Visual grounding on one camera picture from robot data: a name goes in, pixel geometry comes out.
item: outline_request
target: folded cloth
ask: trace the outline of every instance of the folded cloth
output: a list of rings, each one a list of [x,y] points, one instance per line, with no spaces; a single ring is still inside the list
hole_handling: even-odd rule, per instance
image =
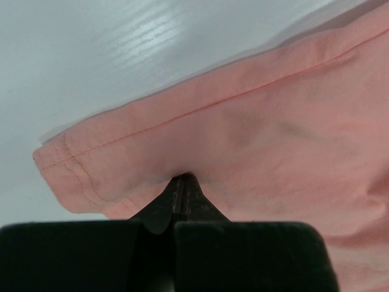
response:
[[[233,221],[302,221],[343,292],[389,291],[389,4],[86,119],[33,154],[75,213],[133,216],[194,173]]]

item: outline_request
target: white table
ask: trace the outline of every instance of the white table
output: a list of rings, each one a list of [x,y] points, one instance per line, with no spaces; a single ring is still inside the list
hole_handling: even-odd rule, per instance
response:
[[[363,2],[1,1],[0,226],[104,219],[71,214],[57,203],[31,157],[48,138],[95,113],[277,47]]]

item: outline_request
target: seam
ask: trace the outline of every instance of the seam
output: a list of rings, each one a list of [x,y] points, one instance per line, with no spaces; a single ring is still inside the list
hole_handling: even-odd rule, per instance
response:
[[[138,208],[138,209],[140,209],[140,207],[138,207],[138,205],[135,203],[135,201],[132,199],[132,198],[130,198],[129,196],[126,196],[126,197],[124,197],[124,199],[128,199],[128,200],[130,200],[130,202],[132,202],[132,204],[133,204],[133,206],[135,207],[135,208]]]
[[[93,182],[92,182],[91,176],[90,176],[89,173],[85,170],[85,168],[81,165],[81,162],[78,161],[78,160],[75,158],[76,156],[73,156],[72,153],[70,152],[69,147],[67,146],[67,143],[66,143],[66,133],[64,133],[64,135],[63,135],[63,147],[64,147],[65,150],[72,156],[72,158],[74,158],[74,161],[81,167],[81,169],[85,172],[86,176],[87,176],[88,179],[89,179],[89,182],[91,183],[92,191],[95,193],[95,195],[97,196],[97,198],[99,198],[99,199],[102,200],[103,202],[108,202],[108,201],[104,200],[104,199],[96,192],[96,190],[95,190],[95,188],[94,188],[94,185],[93,185]]]
[[[55,149],[55,152],[57,153],[57,155],[60,156],[60,152],[58,151],[57,146],[55,146],[55,144],[53,144],[53,146],[54,146],[54,149]],[[63,161],[63,165],[65,166],[65,168],[66,168],[68,171],[70,171],[71,173],[73,173],[74,176],[77,178],[78,182],[79,182],[80,185],[81,185],[81,194],[82,194],[82,196],[83,196],[87,201],[89,201],[89,202],[91,202],[92,204],[94,204],[94,205],[97,206],[97,205],[98,205],[97,203],[93,202],[91,199],[89,199],[89,198],[86,196],[85,191],[84,191],[83,183],[82,183],[81,179],[78,177],[78,175],[66,165],[66,161]]]
[[[75,157],[77,157],[77,156],[80,156],[80,155],[82,155],[82,154],[88,153],[88,152],[90,152],[90,151],[92,151],[92,150],[95,150],[95,149],[97,149],[97,148],[100,148],[100,147],[103,147],[103,146],[106,146],[106,145],[115,143],[115,142],[117,142],[117,141],[119,141],[119,140],[126,139],[126,138],[129,138],[129,137],[131,137],[131,136],[135,136],[135,135],[137,135],[137,134],[141,134],[141,133],[143,133],[143,132],[153,130],[153,129],[157,128],[157,127],[161,127],[161,126],[166,125],[166,124],[168,124],[168,123],[170,123],[170,122],[173,122],[173,121],[175,121],[175,120],[178,120],[178,119],[180,119],[180,118],[182,118],[182,117],[188,116],[189,114],[197,113],[197,112],[202,111],[202,110],[205,110],[205,109],[207,109],[207,108],[210,108],[210,107],[219,105],[220,103],[224,103],[224,102],[226,102],[226,101],[228,101],[228,100],[232,100],[232,99],[235,99],[235,98],[237,98],[237,97],[241,97],[241,96],[243,96],[243,95],[250,94],[251,92],[254,92],[254,91],[259,90],[259,89],[261,89],[261,88],[265,88],[265,87],[267,87],[267,86],[269,86],[269,85],[273,85],[273,84],[276,83],[276,82],[279,82],[279,81],[281,81],[281,80],[287,79],[287,78],[289,78],[289,77],[293,77],[293,76],[295,76],[295,75],[297,75],[297,74],[300,74],[300,73],[309,71],[309,70],[311,70],[311,69],[315,69],[315,68],[317,68],[317,67],[320,67],[320,66],[322,66],[322,65],[324,65],[324,64],[327,64],[327,63],[332,62],[332,61],[334,61],[334,60],[336,60],[336,59],[338,59],[338,58],[343,57],[344,55],[346,55],[346,54],[352,52],[353,50],[357,49],[358,47],[363,46],[364,44],[367,44],[367,43],[369,43],[370,41],[375,40],[376,38],[379,38],[380,36],[386,34],[387,32],[389,32],[389,29],[386,29],[386,30],[384,30],[383,32],[380,32],[379,34],[377,34],[377,35],[375,35],[375,36],[372,36],[371,38],[369,38],[369,39],[367,39],[367,40],[365,40],[365,41],[363,41],[363,42],[361,42],[361,43],[355,45],[354,47],[352,47],[352,48],[346,50],[345,52],[341,53],[340,55],[335,56],[335,57],[333,57],[333,58],[331,58],[331,59],[329,59],[329,60],[323,61],[323,62],[321,62],[321,63],[319,63],[319,64],[314,65],[314,66],[311,66],[311,67],[302,69],[302,70],[297,71],[297,72],[295,72],[295,73],[292,73],[292,74],[289,74],[289,75],[280,77],[279,79],[276,79],[276,80],[271,81],[271,82],[268,82],[268,83],[266,83],[266,84],[264,84],[264,85],[261,85],[261,86],[252,88],[252,89],[247,90],[247,91],[245,91],[245,92],[239,93],[239,94],[237,94],[237,95],[235,95],[235,96],[231,96],[231,97],[228,97],[228,98],[226,98],[226,99],[220,100],[220,101],[218,101],[218,102],[211,103],[211,104],[209,104],[209,105],[203,106],[202,108],[194,109],[193,111],[190,111],[190,112],[188,112],[188,113],[182,114],[182,115],[180,115],[180,116],[177,116],[177,117],[175,117],[175,118],[172,118],[172,119],[170,119],[170,120],[167,120],[167,121],[165,121],[165,122],[163,122],[163,123],[160,123],[160,124],[158,124],[158,125],[155,125],[155,126],[152,126],[152,127],[146,128],[146,129],[142,129],[142,130],[140,130],[140,131],[138,131],[138,132],[134,132],[134,133],[131,133],[131,134],[127,134],[127,135],[125,135],[125,136],[123,136],[123,137],[120,137],[120,138],[117,138],[117,139],[115,139],[115,140],[113,140],[113,141],[109,141],[109,142],[107,142],[107,143],[100,144],[100,145],[98,145],[98,146],[92,147],[91,149],[88,149],[88,150],[86,150],[86,151],[80,152],[80,153],[78,153],[78,154],[76,154],[76,155],[72,155],[72,154],[69,152],[69,154],[71,155],[69,158],[66,158],[66,159],[64,159],[64,160],[55,162],[55,163],[53,163],[53,164],[51,164],[51,165],[45,166],[45,167],[43,167],[41,170],[48,169],[48,168],[51,167],[51,166],[60,164],[60,163],[62,163],[62,162],[64,162],[64,161],[66,161],[66,160],[69,160],[69,159],[75,158]]]
[[[137,206],[135,205],[135,202],[134,202],[134,200],[133,199],[130,199],[130,198],[128,198],[127,196],[126,197],[124,197],[124,198],[122,198],[122,199],[120,199],[119,201],[118,201],[118,203],[121,203],[123,206],[125,206],[126,208],[127,208],[127,210],[129,210],[131,213],[137,213],[138,211],[133,211],[133,208],[130,208],[129,206],[127,206],[127,204],[126,203],[124,203],[124,200],[125,199],[129,199],[130,200],[130,202],[132,202],[132,204],[133,204],[133,207],[135,207],[135,208],[137,208]]]

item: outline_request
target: fabric fold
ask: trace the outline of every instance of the fabric fold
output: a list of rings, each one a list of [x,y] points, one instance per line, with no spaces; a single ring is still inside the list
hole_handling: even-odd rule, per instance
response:
[[[126,219],[193,172],[234,221],[303,221],[344,292],[389,290],[389,4],[86,119],[34,152],[58,201]]]

